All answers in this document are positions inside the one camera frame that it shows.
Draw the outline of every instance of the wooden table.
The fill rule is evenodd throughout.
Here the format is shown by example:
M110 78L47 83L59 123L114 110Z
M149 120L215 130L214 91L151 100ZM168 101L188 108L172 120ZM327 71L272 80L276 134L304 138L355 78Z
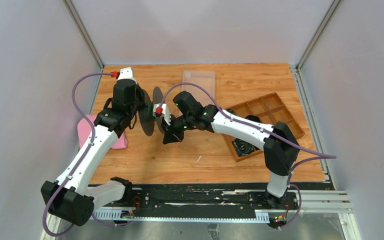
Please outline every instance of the wooden table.
M119 71L128 66L106 66L104 72ZM289 108L305 135L298 140L301 146L315 149L294 79L287 63L248 64L170 64L134 65L134 77L151 99L155 86L163 94L180 83L183 71L214 71L215 96L222 108L277 92ZM99 85L93 113L99 113L105 101L112 97L115 79L103 76ZM173 90L166 103L172 114L178 109L172 102L181 87ZM226 183L267 182L269 170L264 154L236 163L221 134L208 131L186 131L181 143L163 145L163 135L155 127L152 136L146 136L139 125L126 130L126 149L110 149L97 168L91 183L106 183L112 177L121 177L132 183ZM300 152L298 160L311 157ZM293 181L324 181L319 161L301 165Z

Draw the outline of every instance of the metal frame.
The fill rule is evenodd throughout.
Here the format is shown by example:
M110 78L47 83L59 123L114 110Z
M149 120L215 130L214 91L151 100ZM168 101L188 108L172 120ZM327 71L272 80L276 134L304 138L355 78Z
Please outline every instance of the metal frame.
M323 17L323 20L321 21L313 37L308 43L308 46L305 49L304 53L302 54L301 59L299 59L298 65L296 66L297 70L301 70L303 68L311 52L313 51L317 41L319 40L320 36L322 35L323 31L325 30L326 26L328 25L329 21L331 20L332 16L334 15L335 11L337 10L341 2L342 0L333 0L332 3L330 4L326 14Z
M91 40L91 37L88 34L88 31L85 28L85 25L82 22L82 19L80 18L74 3L72 0L62 0L65 7L67 8L68 13L70 14L71 18L73 19L73 22L75 26L77 27L79 33L81 34L84 43L86 43L87 48L89 49L90 53L92 54L93 58L96 61L96 64L98 64L101 71L104 70L104 62L102 61L94 43Z
M302 80L301 75L299 74L299 71L297 71L297 67L295 65L290 65L290 71L292 73L292 77L295 82L296 89L298 91L299 99L301 101L302 109L304 110L305 118L307 119L307 122L308 122L308 127L310 129L315 148L317 151L324 153L324 146L322 144L322 141L318 133L318 126L315 120L314 112L311 108L311 103L309 101L309 98L307 97L307 87L304 81ZM325 159L321 159L320 164L321 164L323 173L325 174L324 176L326 181L332 182L333 187L336 189L335 181L329 172L328 162Z

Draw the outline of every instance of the purple cable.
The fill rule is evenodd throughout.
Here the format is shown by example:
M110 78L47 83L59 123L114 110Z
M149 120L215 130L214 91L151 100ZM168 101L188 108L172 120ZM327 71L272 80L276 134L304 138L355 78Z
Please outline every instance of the purple cable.
M70 173L68 174L69 176L73 175L73 173L76 171L76 169L79 167L79 165L82 163L83 159L86 157L86 154L88 154L89 150L91 149L92 147L92 144L94 142L94 139L95 139L95 127L94 127L94 124L92 123L92 121L86 116L86 114L80 109L79 105L77 104L76 102L76 88L77 86L85 79L89 78L89 77L92 77L92 76L103 76L103 75L108 75L108 76L111 76L111 73L91 73L91 74L88 74L82 78L80 78L73 86L72 88L72 91L71 91L71 99L72 99L72 102L74 104L74 107L75 109L77 110L78 113L80 113L81 117L84 118L87 123L90 125L90 128L92 129L92 136L91 136L91 139L90 139L90 143L87 145L86 149L84 150L83 154L80 156L80 158L78 159L78 161L75 163L74 167L72 168L72 170L70 171ZM57 196L57 194L61 191L61 189L63 189L63 187L67 184L67 182L69 181L69 179L67 177L65 177L64 181L62 181L62 183L59 185L59 187L56 189L56 191L52 194L52 196L50 197L49 201L46 203L46 207L45 207L45 210L43 211L43 216L42 216L42 225L43 225L43 229L45 230L45 232L52 236L52 237L60 237L64 234L66 234L68 231L70 231L74 224L71 224L65 231L63 232L59 232L59 233L55 233L55 232L51 232L51 230L48 228L48 225L47 225L47 216L48 216L48 211L49 211L49 208L51 207L51 204L52 202L54 201L55 197Z

